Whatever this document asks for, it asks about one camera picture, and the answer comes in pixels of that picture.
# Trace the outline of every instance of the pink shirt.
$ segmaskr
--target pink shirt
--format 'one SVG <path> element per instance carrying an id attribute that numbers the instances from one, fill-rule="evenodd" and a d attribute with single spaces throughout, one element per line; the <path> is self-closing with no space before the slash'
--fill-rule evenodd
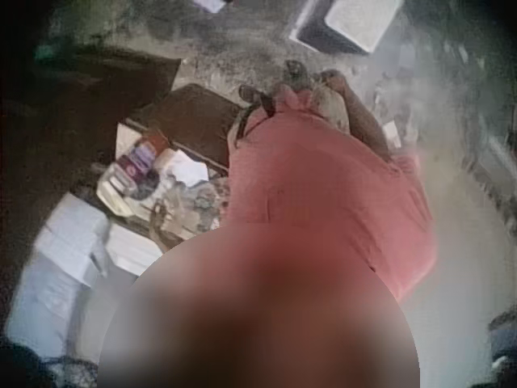
<path id="1" fill-rule="evenodd" d="M 400 300 L 435 262 L 432 219 L 412 158 L 385 162 L 300 101 L 258 110 L 230 155 L 225 224 L 299 226 L 334 238 Z"/>

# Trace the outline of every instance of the person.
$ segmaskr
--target person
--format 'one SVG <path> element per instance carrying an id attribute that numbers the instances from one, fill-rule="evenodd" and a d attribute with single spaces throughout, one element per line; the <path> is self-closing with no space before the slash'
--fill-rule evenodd
<path id="1" fill-rule="evenodd" d="M 340 241 L 343 257 L 367 263 L 400 301 L 435 262 L 415 144 L 393 154 L 345 77 L 329 70 L 321 79 L 343 99 L 348 128 L 338 131 L 324 117 L 314 89 L 282 85 L 274 113 L 257 108 L 240 135 L 237 127 L 229 133 L 230 199 L 222 225 L 268 223 L 326 234 Z"/>
<path id="2" fill-rule="evenodd" d="M 228 134 L 221 227 L 169 251 L 162 244 L 167 252 L 113 318 L 99 378 L 418 386 L 397 304 L 435 262 L 418 160 L 390 152 L 335 71 L 317 85 L 284 82 L 273 96 L 241 92 L 251 105 Z"/>

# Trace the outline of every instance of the paper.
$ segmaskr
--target paper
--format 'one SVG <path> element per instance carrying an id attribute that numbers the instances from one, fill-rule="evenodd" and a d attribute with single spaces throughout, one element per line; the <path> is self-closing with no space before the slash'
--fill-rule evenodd
<path id="1" fill-rule="evenodd" d="M 183 151 L 178 150 L 168 163 L 167 172 L 174 174 L 179 182 L 189 188 L 201 181 L 208 181 L 208 168 L 202 162 L 194 162 Z"/>
<path id="2" fill-rule="evenodd" d="M 117 224 L 111 225 L 106 250 L 117 267 L 137 276 L 162 257 L 162 251 L 152 240 Z"/>
<path id="3" fill-rule="evenodd" d="M 226 2 L 223 2 L 222 0 L 192 0 L 195 4 L 198 6 L 201 6 L 208 12 L 212 12 L 213 14 L 216 14 L 220 10 L 223 9 L 223 6 L 226 5 Z"/>
<path id="4" fill-rule="evenodd" d="M 401 138 L 398 136 L 398 129 L 395 125 L 395 121 L 390 121 L 382 127 L 382 132 L 385 134 L 389 148 L 397 149 L 402 147 Z"/>

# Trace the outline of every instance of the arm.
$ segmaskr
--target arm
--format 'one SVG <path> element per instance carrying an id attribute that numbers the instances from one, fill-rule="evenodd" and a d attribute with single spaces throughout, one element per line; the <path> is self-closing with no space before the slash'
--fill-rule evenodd
<path id="1" fill-rule="evenodd" d="M 388 144 L 381 126 L 361 103 L 359 97 L 348 85 L 345 77 L 337 70 L 328 70 L 322 74 L 322 78 L 330 89 L 343 97 L 347 107 L 352 136 L 362 141 L 386 162 L 391 160 Z"/>

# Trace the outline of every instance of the concrete floor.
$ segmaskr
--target concrete floor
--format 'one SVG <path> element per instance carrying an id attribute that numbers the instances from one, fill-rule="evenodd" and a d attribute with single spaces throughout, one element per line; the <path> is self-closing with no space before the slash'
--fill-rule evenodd
<path id="1" fill-rule="evenodd" d="M 368 106 L 379 94 L 383 107 L 376 114 L 383 122 L 409 105 L 439 240 L 435 270 L 402 304 L 422 387 L 482 381 L 490 372 L 487 325 L 515 303 L 515 249 L 494 206 L 460 165 L 465 138 L 482 130 L 481 116 L 488 130 L 505 132 L 515 81 L 508 66 L 511 42 L 459 2 L 415 0 L 370 57 L 329 56 L 286 40 L 301 3 L 241 0 L 207 15 L 180 1 L 90 1 L 72 19 L 79 40 L 96 36 L 105 44 L 183 58 L 179 82 L 196 81 L 233 100 L 241 83 L 271 87 L 283 61 L 295 58 L 315 72 L 341 70 Z M 409 81 L 398 72 L 402 44 L 416 56 Z"/>

